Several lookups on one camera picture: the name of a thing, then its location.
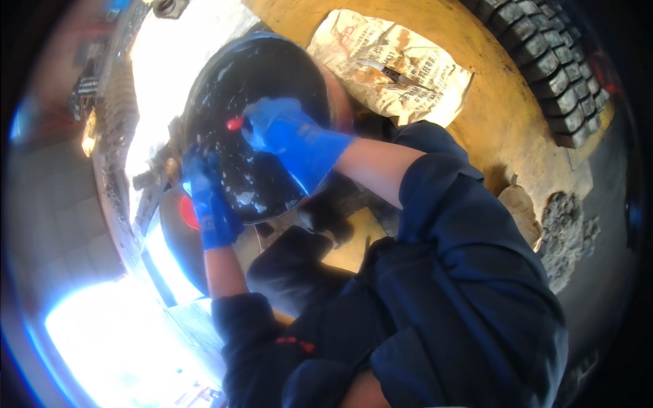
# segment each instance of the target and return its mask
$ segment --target wall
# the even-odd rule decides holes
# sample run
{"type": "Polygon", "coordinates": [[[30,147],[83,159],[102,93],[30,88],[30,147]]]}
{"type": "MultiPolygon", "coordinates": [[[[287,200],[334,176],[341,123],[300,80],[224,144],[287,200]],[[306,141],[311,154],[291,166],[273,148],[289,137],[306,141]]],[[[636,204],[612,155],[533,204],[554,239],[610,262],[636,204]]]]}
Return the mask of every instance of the wall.
{"type": "Polygon", "coordinates": [[[124,270],[79,139],[17,150],[7,166],[5,242],[27,312],[44,317],[66,295],[124,270]]]}
{"type": "Polygon", "coordinates": [[[95,36],[103,0],[75,1],[41,50],[29,88],[39,101],[66,106],[72,87],[84,69],[75,64],[81,43],[95,36]]]}

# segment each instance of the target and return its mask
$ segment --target blue glove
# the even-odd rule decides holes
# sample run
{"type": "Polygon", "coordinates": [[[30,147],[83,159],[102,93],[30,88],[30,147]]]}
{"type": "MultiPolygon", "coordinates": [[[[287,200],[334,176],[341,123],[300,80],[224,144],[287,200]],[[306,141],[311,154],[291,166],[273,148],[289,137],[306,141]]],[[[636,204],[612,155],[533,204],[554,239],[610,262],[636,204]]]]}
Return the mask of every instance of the blue glove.
{"type": "Polygon", "coordinates": [[[261,98],[245,107],[243,116],[250,124],[241,128],[245,140],[254,150],[277,155],[307,195],[315,191],[355,140],[320,128],[292,98],[261,98]]]}
{"type": "Polygon", "coordinates": [[[222,192],[218,166],[215,151],[205,159],[195,144],[183,155],[182,185],[193,199],[205,251],[231,245],[245,230],[222,192]]]}

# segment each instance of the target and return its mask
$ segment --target tire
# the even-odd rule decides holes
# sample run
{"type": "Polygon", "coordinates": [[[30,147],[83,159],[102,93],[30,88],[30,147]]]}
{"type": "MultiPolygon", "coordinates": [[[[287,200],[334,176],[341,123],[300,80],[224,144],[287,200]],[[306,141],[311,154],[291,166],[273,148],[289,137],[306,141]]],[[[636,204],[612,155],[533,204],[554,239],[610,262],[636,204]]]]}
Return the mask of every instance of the tire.
{"type": "Polygon", "coordinates": [[[579,148],[601,127],[601,88],[582,33],[558,0],[461,0],[508,51],[559,146],[579,148]]]}

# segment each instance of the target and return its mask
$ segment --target debris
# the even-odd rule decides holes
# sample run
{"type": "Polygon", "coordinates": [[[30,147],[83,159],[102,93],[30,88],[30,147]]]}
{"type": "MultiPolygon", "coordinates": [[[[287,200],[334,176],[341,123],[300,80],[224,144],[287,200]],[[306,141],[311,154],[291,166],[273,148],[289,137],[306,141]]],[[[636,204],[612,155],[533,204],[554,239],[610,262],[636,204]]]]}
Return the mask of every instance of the debris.
{"type": "Polygon", "coordinates": [[[584,220],[582,202],[559,192],[551,196],[542,216],[544,236],[540,252],[549,287],[558,293],[569,282],[576,261],[594,252],[594,240],[601,232],[598,217],[584,220]]]}
{"type": "Polygon", "coordinates": [[[244,193],[240,193],[239,195],[236,195],[236,200],[244,206],[251,204],[252,198],[254,198],[253,191],[245,191],[244,193]]]}
{"type": "Polygon", "coordinates": [[[513,174],[510,186],[499,194],[498,199],[513,216],[519,232],[528,245],[537,252],[542,242],[542,226],[535,218],[533,200],[523,187],[517,185],[516,174],[513,174]]]}
{"type": "Polygon", "coordinates": [[[290,210],[291,208],[297,205],[297,200],[290,200],[285,204],[286,204],[286,210],[290,210]]]}
{"type": "Polygon", "coordinates": [[[256,208],[256,212],[259,214],[268,209],[266,206],[264,206],[263,204],[259,204],[258,202],[254,203],[254,208],[256,208]]]}

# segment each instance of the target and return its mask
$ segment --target dirt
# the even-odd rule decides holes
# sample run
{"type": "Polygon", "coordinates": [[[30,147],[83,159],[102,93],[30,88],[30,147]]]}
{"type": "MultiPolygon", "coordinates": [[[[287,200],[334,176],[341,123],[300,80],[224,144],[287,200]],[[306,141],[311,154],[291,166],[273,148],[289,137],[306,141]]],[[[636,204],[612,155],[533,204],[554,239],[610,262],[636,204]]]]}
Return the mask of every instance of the dirt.
{"type": "Polygon", "coordinates": [[[404,48],[408,45],[410,42],[410,32],[407,29],[403,29],[401,33],[399,33],[399,44],[397,44],[397,52],[402,52],[404,51],[404,48]]]}
{"type": "Polygon", "coordinates": [[[349,73],[356,81],[364,84],[387,84],[388,77],[376,68],[367,67],[367,69],[354,68],[349,73]]]}
{"type": "Polygon", "coordinates": [[[582,202],[574,195],[555,193],[542,216],[544,235],[538,252],[547,271],[549,287],[558,293],[567,286],[576,262],[594,252],[601,232],[598,217],[584,220],[582,202]]]}

